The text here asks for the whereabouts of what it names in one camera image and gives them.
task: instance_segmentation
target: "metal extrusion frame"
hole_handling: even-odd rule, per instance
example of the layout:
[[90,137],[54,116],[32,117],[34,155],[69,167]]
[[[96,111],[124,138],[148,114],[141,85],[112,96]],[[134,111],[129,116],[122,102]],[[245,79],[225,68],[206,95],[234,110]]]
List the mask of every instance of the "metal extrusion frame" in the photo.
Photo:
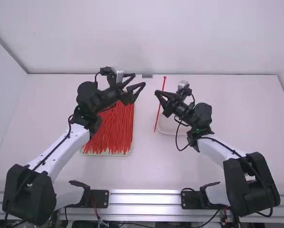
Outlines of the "metal extrusion frame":
[[[181,207],[180,190],[109,190],[109,206],[98,209],[100,217],[109,221],[178,221],[204,222],[209,220],[216,210],[183,210]],[[0,191],[0,219],[4,219],[2,211],[3,191]],[[281,204],[274,208],[272,217],[264,218],[252,214],[240,218],[241,222],[284,223],[284,195],[280,195]],[[220,222],[221,211],[212,220]],[[227,211],[229,221],[232,214]],[[64,210],[60,210],[58,219],[65,220]],[[92,208],[67,208],[68,220],[97,221]]]

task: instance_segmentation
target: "wire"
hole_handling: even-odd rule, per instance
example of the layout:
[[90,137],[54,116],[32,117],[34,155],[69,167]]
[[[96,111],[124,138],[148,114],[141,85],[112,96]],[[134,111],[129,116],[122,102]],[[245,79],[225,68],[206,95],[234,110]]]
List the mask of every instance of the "wire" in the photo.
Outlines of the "wire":
[[193,98],[193,103],[195,104],[195,97],[193,94],[191,94],[191,97]]
[[19,226],[20,224],[23,224],[24,222],[26,222],[26,221],[25,221],[25,220],[22,220],[21,222],[15,224],[15,225],[13,225],[13,226],[11,226],[11,227],[9,227],[9,228],[15,228],[15,227]]
[[123,223],[121,223],[121,222],[114,222],[114,223],[116,223],[116,224],[122,224],[122,226],[125,225],[125,224],[128,224],[128,225],[136,225],[136,226],[139,226],[139,227],[155,228],[155,227],[150,227],[150,226],[146,226],[146,225],[141,225],[141,224],[139,224],[139,223],[134,223],[134,222],[123,222]]
[[94,205],[94,210],[95,210],[96,218],[99,220],[101,217],[100,217],[99,214],[98,214],[98,209],[96,208],[95,199],[93,199],[93,205]]
[[121,228],[125,223],[126,223],[126,221],[124,221],[121,225],[119,225],[119,226],[116,227],[116,228]]
[[191,188],[184,188],[184,189],[181,190],[181,193],[185,190],[195,191],[194,189],[191,189]]
[[49,158],[49,156],[52,155],[52,153],[53,153],[63,142],[65,142],[66,139],[70,138],[70,134],[71,134],[70,118],[71,118],[72,116],[73,116],[73,114],[68,117],[68,127],[69,127],[69,130],[68,130],[67,135],[58,143],[58,145],[55,146],[55,148],[52,149],[52,151],[49,152],[49,154],[46,155],[45,158],[43,158],[43,160],[41,160],[41,161],[32,169],[32,171],[35,171],[40,165],[45,164],[45,161]]
[[65,213],[65,218],[66,218],[66,221],[68,222],[68,217],[67,217],[67,209],[66,209],[66,207],[64,207],[64,213]]
[[[231,151],[233,154],[237,155],[239,158],[243,158],[243,157],[242,157],[239,153],[237,153],[235,150],[229,148],[228,146],[226,146],[226,145],[223,144],[222,142],[218,141],[217,139],[214,139],[214,138],[211,138],[211,137],[201,137],[201,139],[210,139],[210,140],[212,140],[212,141],[214,141],[214,142],[220,144],[221,146],[227,148],[229,151]],[[252,167],[252,165],[251,165],[247,160],[245,160],[245,159],[242,159],[242,161],[243,161],[243,162],[249,167],[249,169],[254,173],[256,179],[259,180],[259,182],[260,182],[261,186],[263,187],[263,189],[264,189],[264,191],[265,191],[265,194],[267,195],[268,200],[269,200],[269,202],[270,202],[270,204],[271,204],[271,205],[270,205],[270,213],[269,213],[268,215],[265,215],[265,214],[263,214],[263,213],[261,213],[261,212],[256,212],[256,213],[257,213],[258,215],[262,215],[262,216],[264,216],[264,217],[266,217],[266,218],[269,218],[269,217],[271,217],[272,214],[273,214],[273,206],[272,206],[271,198],[269,197],[269,193],[267,192],[266,187],[265,187],[265,185],[264,185],[264,183],[263,183],[261,177],[260,177],[259,174],[256,172],[256,170]]]
[[96,77],[97,77],[99,74],[100,74],[100,71],[99,71],[98,73],[96,73],[96,75],[95,75],[95,82],[97,82],[97,81],[96,81]]
[[177,130],[176,130],[176,136],[175,136],[175,143],[176,143],[176,147],[177,147],[178,151],[183,151],[189,146],[189,143],[188,143],[185,147],[183,147],[182,149],[179,149],[177,137],[178,137],[178,131],[179,131],[179,127],[180,127],[181,123],[182,123],[182,120],[179,122],[179,125],[178,125]]
[[187,226],[178,226],[178,227],[185,227],[185,228],[201,228],[201,227],[205,226],[206,224],[210,223],[211,220],[214,219],[214,217],[218,214],[219,211],[220,211],[220,209],[218,209],[218,210],[215,212],[215,214],[214,214],[208,221],[206,221],[205,223],[203,223],[203,224],[200,225],[200,226],[197,226],[197,227],[192,227],[192,226],[190,226],[190,227],[187,227]]
[[[176,119],[176,117],[177,117],[177,116],[176,116],[176,115],[174,115],[174,120],[175,120],[177,123],[180,123],[180,122],[181,122],[181,121],[180,121],[180,118],[179,118],[179,117],[177,117],[177,118],[179,119],[179,120],[177,120],[177,119]],[[188,125],[188,124],[181,123],[181,125],[182,125],[182,126],[185,126],[185,127],[189,127],[189,125]]]
[[8,212],[6,210],[5,218],[4,218],[4,228],[7,228],[7,218],[8,218]]

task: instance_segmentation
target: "black mounting bracket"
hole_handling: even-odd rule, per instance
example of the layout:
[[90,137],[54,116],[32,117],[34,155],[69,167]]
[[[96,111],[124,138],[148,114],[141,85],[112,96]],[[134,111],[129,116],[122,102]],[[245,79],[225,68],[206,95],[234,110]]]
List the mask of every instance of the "black mounting bracket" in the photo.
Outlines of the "black mounting bracket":
[[219,184],[220,182],[209,183],[200,187],[200,191],[194,191],[191,188],[185,188],[181,191],[182,209],[224,209],[225,205],[212,204],[209,202],[205,189],[209,186]]
[[71,185],[84,188],[81,201],[78,204],[71,204],[70,208],[108,208],[109,191],[108,190],[91,190],[90,186],[76,180],[69,182]]

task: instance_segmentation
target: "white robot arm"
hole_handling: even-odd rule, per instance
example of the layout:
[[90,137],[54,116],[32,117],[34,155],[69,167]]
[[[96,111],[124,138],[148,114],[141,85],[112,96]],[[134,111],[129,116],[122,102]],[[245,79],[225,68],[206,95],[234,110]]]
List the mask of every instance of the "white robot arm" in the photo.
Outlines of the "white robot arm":
[[[252,213],[271,216],[273,207],[280,204],[280,196],[263,155],[258,152],[245,153],[218,139],[209,126],[212,107],[207,103],[195,104],[188,82],[181,81],[176,93],[156,90],[155,95],[163,107],[164,116],[174,114],[179,126],[191,127],[187,132],[186,147],[191,146],[208,156],[224,170],[225,184],[215,182],[200,187],[200,191],[191,189],[191,192],[182,192],[182,208],[217,209],[229,206],[238,216]],[[184,103],[187,96],[193,98],[190,104]],[[255,179],[247,181],[246,175]],[[268,208],[269,215],[259,212]]]
[[[98,74],[107,76],[110,87],[106,90],[98,89]],[[69,129],[36,159],[25,166],[15,164],[8,171],[2,204],[6,215],[43,225],[54,210],[89,203],[92,191],[89,186],[71,180],[72,191],[59,194],[53,184],[72,156],[98,131],[102,122],[98,114],[118,101],[124,105],[133,104],[145,87],[145,82],[127,86],[135,74],[125,74],[112,67],[101,68],[98,74],[94,82],[83,82],[78,87],[78,106],[68,118]]]

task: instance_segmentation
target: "white table surface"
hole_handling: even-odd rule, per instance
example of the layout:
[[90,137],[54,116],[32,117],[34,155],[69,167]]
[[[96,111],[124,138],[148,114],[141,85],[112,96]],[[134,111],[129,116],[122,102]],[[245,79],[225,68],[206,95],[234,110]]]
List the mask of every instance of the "white table surface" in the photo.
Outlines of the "white table surface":
[[[98,77],[105,88],[105,78]],[[190,82],[197,102],[213,107],[212,130],[222,140],[246,152],[259,151],[284,194],[284,92],[277,76],[167,76],[166,91],[180,80]],[[0,149],[0,190],[7,170],[25,165],[42,153],[67,128],[76,105],[82,75],[31,75]],[[174,137],[153,133],[163,76],[145,81],[135,106],[133,152],[130,156],[86,156],[77,152],[56,184],[82,181],[95,189],[182,189],[224,181],[223,170],[192,148],[177,151]],[[179,144],[186,145],[185,136]]]

